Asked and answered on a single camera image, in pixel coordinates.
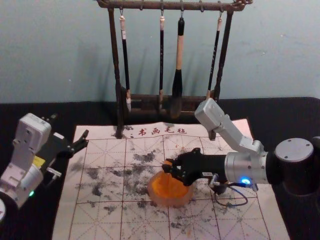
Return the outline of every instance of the gray wall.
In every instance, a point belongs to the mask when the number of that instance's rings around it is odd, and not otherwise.
[[[255,0],[235,12],[220,97],[320,98],[319,9],[318,0]],[[164,91],[170,94],[180,12],[164,15]],[[124,83],[119,16],[117,10]],[[157,94],[160,11],[125,9],[124,16],[131,91]],[[217,12],[184,13],[185,95],[206,94],[217,18]],[[0,1],[0,103],[114,101],[114,86],[106,9],[92,0]]]

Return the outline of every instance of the orange dish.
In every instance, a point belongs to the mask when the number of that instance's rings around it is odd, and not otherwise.
[[[184,186],[182,182],[173,178],[170,173],[160,171],[150,179],[147,189],[151,200],[155,203],[164,206],[181,207],[190,201],[194,185]]]

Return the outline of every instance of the black table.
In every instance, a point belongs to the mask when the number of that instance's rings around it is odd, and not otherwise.
[[[320,99],[311,97],[259,98],[221,100],[220,106],[232,120],[247,118],[255,139],[266,151],[282,140],[320,136]],[[116,125],[114,102],[0,104],[0,173],[7,166],[13,151],[12,140],[18,119],[27,113],[50,116],[58,113],[53,130],[72,140],[76,125]],[[165,117],[132,116],[126,124],[170,121]],[[174,123],[194,124],[193,116],[181,117]],[[57,162],[55,168],[66,173],[68,163]],[[2,226],[1,239],[51,239],[64,175],[48,190],[37,188],[14,219]],[[279,209],[292,239],[320,239],[319,191],[306,197],[287,193],[282,185],[272,186]]]

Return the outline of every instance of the calligraphy brush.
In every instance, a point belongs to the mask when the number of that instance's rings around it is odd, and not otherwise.
[[[127,53],[127,36],[126,36],[126,19],[123,15],[120,16],[122,47],[123,47],[123,60],[124,60],[124,73],[125,73],[125,100],[126,106],[131,112],[131,94],[130,94],[130,82],[129,82],[129,68],[128,68],[128,53]]]
[[[213,47],[213,55],[212,55],[212,63],[211,63],[211,70],[210,70],[210,76],[209,76],[209,85],[208,85],[208,91],[206,93],[206,98],[210,98],[210,92],[211,92],[211,84],[212,84],[212,77],[214,75],[214,69],[215,69],[215,62],[216,62],[216,55],[217,55],[217,47],[219,42],[219,34],[220,34],[220,28],[222,24],[221,15],[218,18],[218,24],[216,26],[216,34],[215,34],[215,41],[214,41],[214,47]]]
[[[185,29],[185,20],[183,17],[180,17],[178,21],[178,38],[176,45],[176,66],[175,74],[172,85],[172,99],[171,99],[171,108],[170,115],[173,119],[179,117],[182,109],[182,56],[184,51],[184,29]]]
[[[159,83],[159,110],[162,109],[164,99],[163,82],[164,82],[164,28],[165,17],[160,17],[160,83]]]

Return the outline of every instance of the grid paper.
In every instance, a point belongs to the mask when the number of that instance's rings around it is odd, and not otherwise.
[[[247,121],[234,124],[251,137]],[[89,130],[88,146],[70,161],[55,220],[54,240],[289,239],[271,186],[238,188],[248,204],[217,204],[208,180],[196,181],[189,204],[163,207],[152,202],[147,184],[166,158],[200,148],[203,154],[234,152],[217,135],[210,141],[198,124],[154,123],[126,126],[116,139],[113,126],[77,126],[77,139]],[[218,196],[239,204],[229,189]]]

